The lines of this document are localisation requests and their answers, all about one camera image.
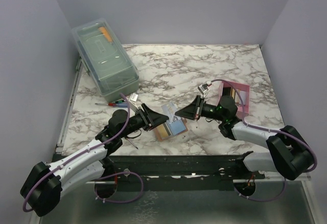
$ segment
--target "orange object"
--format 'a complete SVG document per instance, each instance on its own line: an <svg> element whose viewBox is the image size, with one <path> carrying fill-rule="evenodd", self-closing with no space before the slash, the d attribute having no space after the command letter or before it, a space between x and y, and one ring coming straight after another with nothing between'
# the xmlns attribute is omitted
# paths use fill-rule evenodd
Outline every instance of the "orange object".
<svg viewBox="0 0 327 224"><path fill-rule="evenodd" d="M106 28L99 27L99 31L104 35L105 38L107 38L108 42L112 42L112 38Z"/></svg>

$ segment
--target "white marble surface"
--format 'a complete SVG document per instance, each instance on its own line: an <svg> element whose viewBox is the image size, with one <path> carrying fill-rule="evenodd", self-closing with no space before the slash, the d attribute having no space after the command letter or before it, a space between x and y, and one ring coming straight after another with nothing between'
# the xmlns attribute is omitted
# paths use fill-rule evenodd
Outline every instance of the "white marble surface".
<svg viewBox="0 0 327 224"><path fill-rule="evenodd" d="M223 78L247 83L250 90L250 116L257 125L282 127L283 121L259 46L181 46L126 45L128 55L139 70L139 102L161 113L161 105L173 101L178 107L190 104L199 94L197 86L208 80ZM217 104L219 83L211 86L208 103ZM107 124L115 108L97 106L104 103L92 79L82 73L63 155L82 148ZM170 140L157 141L154 132L144 132L133 142L126 140L115 155L198 155L242 154L265 148L223 137L216 122L188 120L189 131Z"/></svg>

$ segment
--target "clear plastic box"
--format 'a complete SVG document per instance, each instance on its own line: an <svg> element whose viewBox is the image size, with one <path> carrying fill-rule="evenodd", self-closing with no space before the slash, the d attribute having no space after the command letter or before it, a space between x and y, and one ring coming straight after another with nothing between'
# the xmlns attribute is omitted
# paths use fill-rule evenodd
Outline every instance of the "clear plastic box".
<svg viewBox="0 0 327 224"><path fill-rule="evenodd" d="M138 72L125 49L100 18L72 29L83 65L107 102L138 89Z"/></svg>

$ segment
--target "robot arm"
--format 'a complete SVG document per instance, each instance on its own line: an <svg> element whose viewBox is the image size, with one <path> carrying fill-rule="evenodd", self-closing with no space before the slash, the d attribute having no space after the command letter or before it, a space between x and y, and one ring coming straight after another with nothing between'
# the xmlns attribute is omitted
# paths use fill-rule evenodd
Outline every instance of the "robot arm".
<svg viewBox="0 0 327 224"><path fill-rule="evenodd" d="M122 146L122 138L141 128L145 131L152 130L169 119L142 104L142 108L137 109L135 115L129 118L121 134L110 143L103 144L123 128L127 116L125 110L116 110L108 125L84 148L57 162L50 164L40 162L33 167L20 194L26 198L31 189L48 175L28 198L29 205L38 216L44 216L52 211L61 197L68 192L88 181L100 178L104 173L108 156Z"/></svg>
<svg viewBox="0 0 327 224"><path fill-rule="evenodd" d="M206 117L221 121L218 127L225 137L267 148L268 153L251 152L244 158L243 164L251 172L275 171L286 179L294 180L314 163L308 147L296 141L299 139L306 143L294 127L269 129L256 126L254 128L236 117L237 109L234 99L230 96L222 96L219 104L214 106L207 104L204 98L197 95L190 105L177 111L175 115L191 120Z"/></svg>

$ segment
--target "white wall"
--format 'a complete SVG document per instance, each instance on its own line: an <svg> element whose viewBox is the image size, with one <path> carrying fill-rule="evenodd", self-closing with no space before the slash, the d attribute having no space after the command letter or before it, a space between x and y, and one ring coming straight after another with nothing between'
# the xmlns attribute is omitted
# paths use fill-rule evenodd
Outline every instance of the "white wall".
<svg viewBox="0 0 327 224"><path fill-rule="evenodd" d="M287 0L57 0L71 27L107 19L122 43L262 44Z"/></svg>
<svg viewBox="0 0 327 224"><path fill-rule="evenodd" d="M327 0L289 0L262 51L286 123L318 156L312 173L327 220Z"/></svg>
<svg viewBox="0 0 327 224"><path fill-rule="evenodd" d="M27 223L20 188L53 154L77 59L56 0L0 0L0 223Z"/></svg>

